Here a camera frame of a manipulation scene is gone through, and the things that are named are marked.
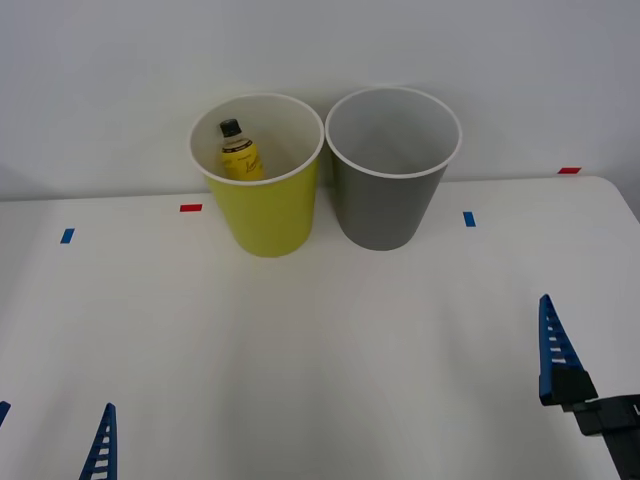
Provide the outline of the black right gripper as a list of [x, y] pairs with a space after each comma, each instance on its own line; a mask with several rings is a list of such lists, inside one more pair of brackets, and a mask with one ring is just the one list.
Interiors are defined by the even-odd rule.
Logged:
[[541, 404], [560, 405], [564, 412], [572, 412], [584, 436], [603, 438], [619, 477], [638, 479], [639, 395], [595, 399], [598, 394], [591, 377], [548, 294], [539, 300], [538, 345]]

